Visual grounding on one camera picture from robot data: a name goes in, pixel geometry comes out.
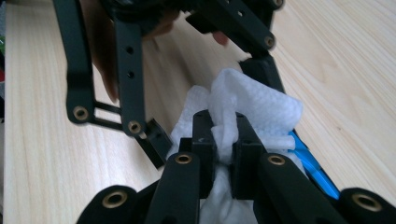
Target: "white tissue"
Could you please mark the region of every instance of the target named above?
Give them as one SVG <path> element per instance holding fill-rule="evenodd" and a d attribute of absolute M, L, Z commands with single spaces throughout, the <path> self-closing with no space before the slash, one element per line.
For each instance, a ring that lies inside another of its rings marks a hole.
<path fill-rule="evenodd" d="M 233 69 L 222 70 L 211 92 L 193 87 L 184 110 L 171 133 L 176 153 L 180 137 L 192 137 L 192 116 L 208 109 L 214 122 L 212 133 L 218 147 L 220 164 L 209 197 L 201 206 L 200 223 L 257 223 L 252 202 L 233 200 L 226 165 L 231 163 L 232 146 L 238 139 L 235 112 L 244 114 L 265 148 L 290 157 L 303 170 L 300 160 L 288 152 L 295 148 L 288 136 L 300 119 L 300 101 L 273 90 Z"/>

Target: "white cloth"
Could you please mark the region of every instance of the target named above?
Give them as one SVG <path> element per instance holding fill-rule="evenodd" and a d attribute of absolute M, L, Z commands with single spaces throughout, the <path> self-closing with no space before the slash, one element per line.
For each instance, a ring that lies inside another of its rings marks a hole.
<path fill-rule="evenodd" d="M 238 139 L 235 112 L 244 114 L 267 151 L 290 157 L 303 170 L 300 160 L 288 153 L 295 148 L 288 135 L 300 119 L 300 101 L 273 90 L 233 69 L 222 70 L 213 82 L 211 92 L 194 86 L 187 95 L 180 119 L 171 133 L 174 145 L 169 156 L 178 151 L 181 137 L 192 137 L 192 117 L 208 109 L 214 122 L 219 165 L 209 197 L 201 206 L 200 223 L 257 223 L 252 202 L 233 200 L 227 165 L 231 163 L 232 146 Z"/>

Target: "crumpled white cloth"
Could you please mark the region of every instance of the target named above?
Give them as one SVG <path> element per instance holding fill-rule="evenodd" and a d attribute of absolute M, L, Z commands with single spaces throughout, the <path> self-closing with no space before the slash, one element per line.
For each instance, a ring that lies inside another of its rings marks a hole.
<path fill-rule="evenodd" d="M 211 91 L 199 86 L 190 89 L 183 112 L 171 133 L 174 145 L 168 156 L 178 151 L 181 137 L 192 137 L 192 117 L 208 109 L 214 122 L 212 133 L 218 147 L 219 165 L 209 197 L 202 202 L 200 223 L 257 223 L 252 202 L 233 200 L 227 165 L 232 146 L 238 139 L 235 112 L 244 114 L 267 151 L 290 157 L 301 170 L 300 160 L 288 149 L 295 149 L 288 135 L 298 123 L 300 101 L 273 90 L 234 69 L 222 70 Z"/>

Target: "light wood tabletop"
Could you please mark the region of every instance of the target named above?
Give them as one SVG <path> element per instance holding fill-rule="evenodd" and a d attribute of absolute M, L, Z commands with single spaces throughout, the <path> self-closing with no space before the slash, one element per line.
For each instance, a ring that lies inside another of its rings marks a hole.
<path fill-rule="evenodd" d="M 144 43 L 147 116 L 171 132 L 192 85 L 209 88 L 247 55 L 200 35 L 180 15 Z M 396 205 L 396 2 L 295 0 L 275 15 L 272 51 L 297 126 L 339 189 Z M 160 177 L 134 139 L 66 116 L 66 62 L 51 1 L 7 1 L 5 223 L 74 223 L 111 185 L 141 190 Z M 109 102 L 95 73 L 97 98 Z"/>

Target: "human hand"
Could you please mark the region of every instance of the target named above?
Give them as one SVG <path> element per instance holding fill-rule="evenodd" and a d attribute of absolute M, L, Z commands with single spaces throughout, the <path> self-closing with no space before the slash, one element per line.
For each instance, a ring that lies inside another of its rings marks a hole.
<path fill-rule="evenodd" d="M 119 98 L 116 72 L 116 38 L 111 19 L 107 16 L 100 0 L 79 0 L 85 22 L 92 62 L 102 76 L 106 91 L 111 101 Z M 149 40 L 157 35 L 170 32 L 178 17 L 178 11 L 165 10 L 163 18 L 156 28 L 143 36 Z M 225 46 L 228 38 L 222 32 L 213 33 L 219 44 Z"/>

